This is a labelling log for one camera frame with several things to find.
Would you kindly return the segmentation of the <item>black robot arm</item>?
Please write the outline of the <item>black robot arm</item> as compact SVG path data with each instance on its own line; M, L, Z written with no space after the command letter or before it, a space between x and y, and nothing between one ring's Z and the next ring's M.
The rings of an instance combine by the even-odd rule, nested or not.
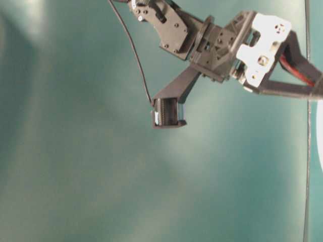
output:
M300 52L291 23L255 11L240 12L220 27L202 21L172 1L128 1L139 21L149 22L165 51L189 60L189 67L154 96L184 103L200 75L237 79L257 94L322 99L322 72Z

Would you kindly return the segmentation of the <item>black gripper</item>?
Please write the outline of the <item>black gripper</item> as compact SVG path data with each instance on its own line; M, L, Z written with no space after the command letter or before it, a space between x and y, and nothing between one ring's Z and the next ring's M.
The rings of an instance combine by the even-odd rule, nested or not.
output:
M229 79L237 61L237 51L246 42L256 14L256 11L241 11L225 27L216 25L214 17L208 16L197 32L190 66L213 81L222 83ZM245 83L244 88L259 95L322 100L322 71L301 54L294 31L279 47L274 66L277 63L305 85L270 80L275 68L272 67L259 87Z

